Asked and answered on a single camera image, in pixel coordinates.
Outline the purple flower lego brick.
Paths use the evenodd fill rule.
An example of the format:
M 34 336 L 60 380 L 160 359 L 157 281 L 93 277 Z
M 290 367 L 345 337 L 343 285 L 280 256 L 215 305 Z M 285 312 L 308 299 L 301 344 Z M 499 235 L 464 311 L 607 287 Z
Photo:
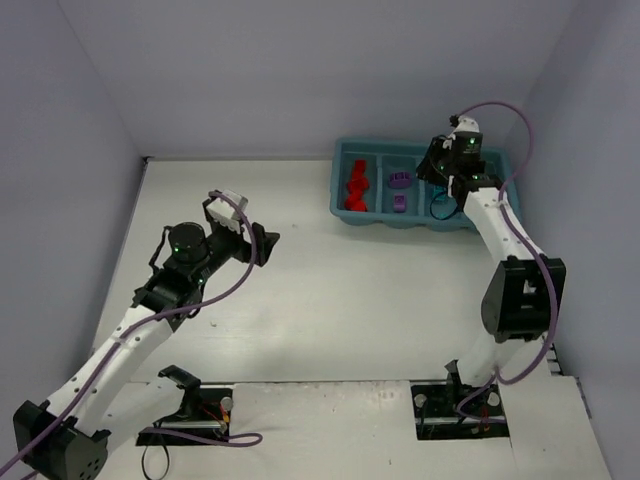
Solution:
M 392 189 L 407 189 L 412 184 L 412 176 L 408 171 L 397 171 L 389 175 L 388 185 Z

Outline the red rounded lego brick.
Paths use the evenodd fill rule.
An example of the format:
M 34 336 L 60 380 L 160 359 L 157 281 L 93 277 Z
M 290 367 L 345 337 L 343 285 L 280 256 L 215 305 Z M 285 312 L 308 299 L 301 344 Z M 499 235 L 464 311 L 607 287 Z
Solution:
M 355 212 L 368 211 L 367 203 L 360 196 L 359 192 L 356 192 L 354 195 L 348 196 L 344 202 L 344 207 L 348 211 L 355 211 Z

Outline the small red square lego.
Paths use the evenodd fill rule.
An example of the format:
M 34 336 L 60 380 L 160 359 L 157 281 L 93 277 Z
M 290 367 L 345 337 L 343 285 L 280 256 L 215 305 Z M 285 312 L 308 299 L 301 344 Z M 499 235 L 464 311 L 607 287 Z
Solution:
M 356 159 L 353 163 L 350 180 L 356 181 L 366 177 L 367 161 L 365 159 Z

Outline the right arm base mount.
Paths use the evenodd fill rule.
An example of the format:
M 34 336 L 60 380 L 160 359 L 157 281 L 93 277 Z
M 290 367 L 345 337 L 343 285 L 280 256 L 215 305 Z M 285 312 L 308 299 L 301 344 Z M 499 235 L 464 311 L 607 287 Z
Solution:
M 417 440 L 508 438 L 506 413 L 495 381 L 480 387 L 463 383 L 456 360 L 445 369 L 445 380 L 410 383 Z

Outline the teal rectangular lego brick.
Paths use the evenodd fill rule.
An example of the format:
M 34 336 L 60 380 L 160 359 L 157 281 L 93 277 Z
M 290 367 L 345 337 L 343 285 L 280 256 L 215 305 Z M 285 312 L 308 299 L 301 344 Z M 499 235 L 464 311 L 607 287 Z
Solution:
M 432 188 L 432 201 L 434 203 L 446 203 L 448 201 L 447 188 L 434 185 Z

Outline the purple rectangular lego brick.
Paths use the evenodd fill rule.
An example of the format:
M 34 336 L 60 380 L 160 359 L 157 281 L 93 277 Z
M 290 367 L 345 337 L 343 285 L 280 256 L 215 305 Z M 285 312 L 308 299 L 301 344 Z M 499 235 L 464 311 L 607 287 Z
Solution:
M 405 213 L 407 209 L 407 199 L 404 194 L 398 193 L 393 196 L 393 212 Z

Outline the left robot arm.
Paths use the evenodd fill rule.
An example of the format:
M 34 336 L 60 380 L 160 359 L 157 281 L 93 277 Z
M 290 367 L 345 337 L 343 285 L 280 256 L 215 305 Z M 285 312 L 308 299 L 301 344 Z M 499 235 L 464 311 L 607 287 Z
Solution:
M 157 421 L 188 418 L 203 402 L 201 381 L 169 365 L 135 395 L 122 389 L 132 374 L 186 321 L 208 306 L 207 281 L 227 261 L 264 266 L 280 236 L 254 222 L 211 230 L 193 222 L 167 226 L 162 265 L 134 292 L 110 337 L 56 392 L 39 404 L 25 401 L 13 415 L 16 460 L 47 479 L 94 479 L 109 455 Z

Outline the red angled lego piece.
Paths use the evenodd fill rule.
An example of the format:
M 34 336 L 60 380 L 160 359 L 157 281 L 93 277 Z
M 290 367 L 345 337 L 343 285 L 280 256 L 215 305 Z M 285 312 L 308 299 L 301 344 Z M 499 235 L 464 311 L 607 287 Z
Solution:
M 358 177 L 351 179 L 346 184 L 347 191 L 350 195 L 362 195 L 370 187 L 369 180 L 366 177 Z

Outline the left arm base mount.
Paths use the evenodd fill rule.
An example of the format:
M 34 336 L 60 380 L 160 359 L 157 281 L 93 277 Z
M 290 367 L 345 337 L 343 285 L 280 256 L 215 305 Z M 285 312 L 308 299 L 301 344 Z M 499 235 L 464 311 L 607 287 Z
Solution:
M 155 420 L 136 439 L 137 446 L 203 446 L 200 437 L 228 443 L 233 387 L 202 383 L 186 370 L 170 365 L 158 373 L 182 392 L 178 410 Z

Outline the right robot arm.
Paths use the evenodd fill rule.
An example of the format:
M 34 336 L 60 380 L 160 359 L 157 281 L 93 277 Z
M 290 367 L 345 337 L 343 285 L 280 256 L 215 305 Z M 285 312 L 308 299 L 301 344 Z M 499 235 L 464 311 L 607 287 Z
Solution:
M 496 270 L 481 301 L 482 327 L 470 351 L 452 367 L 459 380 L 480 387 L 529 343 L 550 340 L 558 320 L 566 266 L 526 234 L 505 184 L 486 171 L 482 135 L 458 130 L 434 137 L 416 169 L 419 179 L 446 188 L 473 223 Z

